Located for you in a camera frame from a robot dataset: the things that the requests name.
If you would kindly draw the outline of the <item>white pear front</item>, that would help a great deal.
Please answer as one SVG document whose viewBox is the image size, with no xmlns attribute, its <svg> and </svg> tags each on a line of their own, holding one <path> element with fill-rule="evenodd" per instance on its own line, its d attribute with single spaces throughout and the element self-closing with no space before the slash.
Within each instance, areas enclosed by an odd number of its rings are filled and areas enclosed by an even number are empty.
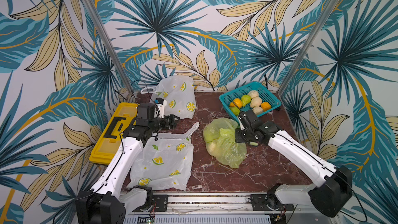
<svg viewBox="0 0 398 224">
<path fill-rule="evenodd" d="M 255 113 L 255 115 L 260 115 L 264 112 L 261 106 L 255 106 L 252 111 Z"/>
</svg>

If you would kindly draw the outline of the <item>small green pear back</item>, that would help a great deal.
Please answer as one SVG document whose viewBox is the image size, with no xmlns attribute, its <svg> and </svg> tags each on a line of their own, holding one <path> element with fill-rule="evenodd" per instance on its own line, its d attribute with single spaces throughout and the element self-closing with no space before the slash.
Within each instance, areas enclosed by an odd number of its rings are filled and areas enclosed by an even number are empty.
<svg viewBox="0 0 398 224">
<path fill-rule="evenodd" d="M 242 107 L 244 107 L 244 106 L 250 104 L 250 102 L 251 102 L 251 96 L 249 96 L 249 95 L 243 95 L 243 96 L 241 97 L 240 100 L 241 100 Z"/>
</svg>

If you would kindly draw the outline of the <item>orange pear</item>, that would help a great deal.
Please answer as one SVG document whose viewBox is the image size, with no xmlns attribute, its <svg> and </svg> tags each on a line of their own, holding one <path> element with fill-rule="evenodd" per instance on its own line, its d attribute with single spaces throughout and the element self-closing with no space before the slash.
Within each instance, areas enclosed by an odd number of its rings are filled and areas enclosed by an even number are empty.
<svg viewBox="0 0 398 224">
<path fill-rule="evenodd" d="M 271 107 L 272 107 L 271 104 L 268 103 L 268 102 L 262 102 L 260 106 L 261 106 L 261 108 L 262 108 L 262 110 L 263 110 L 264 112 L 270 110 Z"/>
<path fill-rule="evenodd" d="M 229 107 L 237 107 L 239 109 L 241 109 L 243 107 L 243 103 L 241 101 L 241 99 L 239 98 L 235 98 L 229 105 Z"/>
</svg>

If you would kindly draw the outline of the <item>green avocado plastic bag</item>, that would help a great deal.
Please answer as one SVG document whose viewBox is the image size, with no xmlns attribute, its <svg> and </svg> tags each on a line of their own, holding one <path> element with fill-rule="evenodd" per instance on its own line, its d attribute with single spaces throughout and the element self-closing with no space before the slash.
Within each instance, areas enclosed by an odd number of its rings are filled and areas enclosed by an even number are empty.
<svg viewBox="0 0 398 224">
<path fill-rule="evenodd" d="M 229 118 L 213 120 L 203 130 L 207 152 L 221 164 L 238 169 L 247 155 L 244 143 L 236 143 L 235 129 L 237 122 Z"/>
</svg>

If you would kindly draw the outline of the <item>white lemon plastic bag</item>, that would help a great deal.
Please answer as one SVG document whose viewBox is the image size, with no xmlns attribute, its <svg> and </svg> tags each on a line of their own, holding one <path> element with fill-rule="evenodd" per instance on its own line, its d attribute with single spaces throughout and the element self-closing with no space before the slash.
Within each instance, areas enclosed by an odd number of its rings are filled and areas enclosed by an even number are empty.
<svg viewBox="0 0 398 224">
<path fill-rule="evenodd" d="M 199 126 L 197 122 L 182 134 L 160 133 L 157 141 L 151 138 L 131 167 L 127 188 L 185 191 L 193 164 L 191 137 Z"/>
</svg>

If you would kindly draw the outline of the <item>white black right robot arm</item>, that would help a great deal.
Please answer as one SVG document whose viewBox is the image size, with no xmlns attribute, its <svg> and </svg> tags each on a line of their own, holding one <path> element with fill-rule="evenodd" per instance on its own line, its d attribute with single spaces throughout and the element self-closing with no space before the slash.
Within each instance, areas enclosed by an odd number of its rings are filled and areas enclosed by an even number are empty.
<svg viewBox="0 0 398 224">
<path fill-rule="evenodd" d="M 264 144 L 279 152 L 312 181 L 309 185 L 277 184 L 263 197 L 251 197 L 254 208 L 281 210 L 289 204 L 312 206 L 327 217 L 335 217 L 351 199 L 352 172 L 316 156 L 272 121 L 263 122 L 253 111 L 238 114 L 235 130 L 238 143 Z"/>
</svg>

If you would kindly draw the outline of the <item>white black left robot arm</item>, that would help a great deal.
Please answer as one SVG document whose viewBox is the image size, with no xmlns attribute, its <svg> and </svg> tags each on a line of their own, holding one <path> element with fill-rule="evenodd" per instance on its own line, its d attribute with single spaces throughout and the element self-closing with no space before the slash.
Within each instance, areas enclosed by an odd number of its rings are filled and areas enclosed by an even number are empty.
<svg viewBox="0 0 398 224">
<path fill-rule="evenodd" d="M 136 209 L 154 208 L 151 187 L 134 186 L 127 194 L 121 189 L 128 172 L 147 141 L 157 139 L 161 130 L 176 128 L 179 117 L 165 115 L 167 101 L 157 98 L 153 103 L 137 107 L 137 115 L 120 133 L 121 143 L 103 175 L 88 191 L 78 194 L 75 205 L 80 224 L 122 224 Z"/>
</svg>

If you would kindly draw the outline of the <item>teal plastic basket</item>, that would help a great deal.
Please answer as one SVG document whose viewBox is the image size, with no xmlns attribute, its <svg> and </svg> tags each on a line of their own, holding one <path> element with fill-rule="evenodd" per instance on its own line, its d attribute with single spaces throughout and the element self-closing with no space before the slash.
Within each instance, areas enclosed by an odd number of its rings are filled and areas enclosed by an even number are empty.
<svg viewBox="0 0 398 224">
<path fill-rule="evenodd" d="M 256 90 L 259 92 L 259 97 L 262 99 L 263 102 L 268 102 L 271 105 L 271 108 L 263 113 L 260 113 L 257 115 L 257 117 L 261 117 L 273 110 L 277 110 L 282 106 L 281 101 L 272 93 L 270 92 L 266 87 L 264 87 L 261 83 L 258 82 L 251 82 L 249 84 L 246 84 L 244 86 L 241 86 L 237 89 L 234 89 L 232 91 L 229 91 L 227 93 L 222 94 L 219 97 L 219 100 L 221 101 L 224 110 L 227 112 L 227 114 L 230 116 L 231 119 L 233 119 L 236 122 L 239 122 L 237 116 L 234 115 L 234 113 L 230 110 L 230 103 L 236 99 L 240 98 L 243 95 L 246 95 L 252 90 Z"/>
</svg>

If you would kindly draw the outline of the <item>yellow tool box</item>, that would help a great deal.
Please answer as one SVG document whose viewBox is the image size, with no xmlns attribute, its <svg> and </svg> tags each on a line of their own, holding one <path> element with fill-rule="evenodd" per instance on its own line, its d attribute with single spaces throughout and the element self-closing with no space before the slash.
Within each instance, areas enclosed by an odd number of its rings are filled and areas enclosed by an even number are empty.
<svg viewBox="0 0 398 224">
<path fill-rule="evenodd" d="M 120 103 L 95 144 L 89 160 L 94 164 L 109 165 L 119 149 L 119 136 L 137 115 L 138 104 Z"/>
</svg>

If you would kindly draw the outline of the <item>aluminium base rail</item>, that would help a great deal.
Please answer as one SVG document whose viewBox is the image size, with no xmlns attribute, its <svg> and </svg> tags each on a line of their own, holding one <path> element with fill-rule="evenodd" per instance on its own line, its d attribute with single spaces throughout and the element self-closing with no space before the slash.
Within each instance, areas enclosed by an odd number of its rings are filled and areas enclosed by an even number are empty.
<svg viewBox="0 0 398 224">
<path fill-rule="evenodd" d="M 251 192 L 156 192 L 152 213 L 132 212 L 126 224 L 341 224 L 314 207 L 287 205 L 280 210 L 256 206 Z"/>
</svg>

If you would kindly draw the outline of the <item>aluminium left frame post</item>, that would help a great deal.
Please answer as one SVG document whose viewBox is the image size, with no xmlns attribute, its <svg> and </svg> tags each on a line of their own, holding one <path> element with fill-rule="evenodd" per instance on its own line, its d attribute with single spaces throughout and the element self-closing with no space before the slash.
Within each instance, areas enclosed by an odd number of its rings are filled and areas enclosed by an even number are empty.
<svg viewBox="0 0 398 224">
<path fill-rule="evenodd" d="M 106 32 L 106 29 L 102 23 L 102 20 L 99 16 L 99 13 L 94 5 L 92 0 L 81 0 L 83 5 L 86 7 L 88 11 L 88 15 L 90 16 L 94 27 L 96 28 L 99 37 L 101 38 L 106 50 L 108 51 L 112 62 L 116 68 L 116 71 L 119 73 L 121 77 L 122 84 L 124 88 L 127 89 L 129 95 L 134 95 L 134 90 L 131 87 L 130 80 L 127 78 L 125 71 L 123 70 L 122 64 L 119 60 L 119 57 L 112 45 L 112 42 Z"/>
</svg>

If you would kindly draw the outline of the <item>aluminium frame post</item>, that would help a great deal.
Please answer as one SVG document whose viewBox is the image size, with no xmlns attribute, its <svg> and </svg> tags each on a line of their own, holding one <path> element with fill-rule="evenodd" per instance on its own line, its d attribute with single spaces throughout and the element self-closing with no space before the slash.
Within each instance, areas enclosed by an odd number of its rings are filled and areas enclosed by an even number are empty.
<svg viewBox="0 0 398 224">
<path fill-rule="evenodd" d="M 83 5 L 86 7 L 88 11 L 88 15 L 90 16 L 94 27 L 96 28 L 99 37 L 101 38 L 106 50 L 108 51 L 112 62 L 116 68 L 116 71 L 119 73 L 121 77 L 122 84 L 124 88 L 127 89 L 129 95 L 134 95 L 134 90 L 131 87 L 130 80 L 127 78 L 125 71 L 123 70 L 122 64 L 119 60 L 119 57 L 112 45 L 112 42 L 106 32 L 106 29 L 102 23 L 102 20 L 99 16 L 99 13 L 94 5 L 92 0 L 81 0 Z"/>
<path fill-rule="evenodd" d="M 338 3 L 339 3 L 339 0 L 329 0 L 327 2 L 327 4 L 325 5 L 324 10 L 320 13 L 319 18 L 315 22 L 314 27 L 312 28 L 307 39 L 305 40 L 303 47 L 300 49 L 299 53 L 297 54 L 296 59 L 291 64 L 291 67 L 288 70 L 288 72 L 284 78 L 284 81 L 280 85 L 280 87 L 277 91 L 277 93 L 279 95 L 282 95 L 286 91 L 289 82 L 293 79 L 296 70 L 300 66 L 302 60 L 304 59 L 305 55 L 307 54 L 313 41 L 315 40 L 316 36 L 318 35 L 318 33 L 321 31 L 321 29 L 325 25 L 326 21 L 328 20 L 329 16 L 332 14 L 332 12 L 334 11 L 334 8 L 336 7 L 336 5 Z"/>
</svg>

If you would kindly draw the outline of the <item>aluminium right frame post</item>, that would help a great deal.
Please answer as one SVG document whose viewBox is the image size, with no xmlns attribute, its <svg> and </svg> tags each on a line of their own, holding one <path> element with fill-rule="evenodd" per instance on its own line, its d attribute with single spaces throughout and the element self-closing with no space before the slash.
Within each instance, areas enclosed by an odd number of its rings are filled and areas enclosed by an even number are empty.
<svg viewBox="0 0 398 224">
<path fill-rule="evenodd" d="M 320 13 L 319 18 L 315 22 L 314 27 L 312 28 L 307 39 L 305 40 L 303 47 L 300 49 L 299 53 L 297 54 L 296 59 L 291 64 L 291 67 L 288 70 L 288 72 L 284 78 L 284 81 L 280 85 L 280 87 L 277 91 L 277 93 L 279 95 L 282 95 L 286 91 L 289 82 L 293 79 L 296 70 L 300 66 L 302 60 L 304 59 L 305 55 L 307 54 L 313 41 L 315 40 L 316 36 L 318 35 L 318 33 L 321 31 L 321 29 L 325 25 L 326 21 L 328 20 L 329 16 L 332 14 L 332 12 L 334 11 L 334 8 L 336 7 L 336 5 L 338 3 L 339 3 L 339 0 L 329 0 L 327 2 L 327 4 L 325 5 L 324 10 Z"/>
</svg>

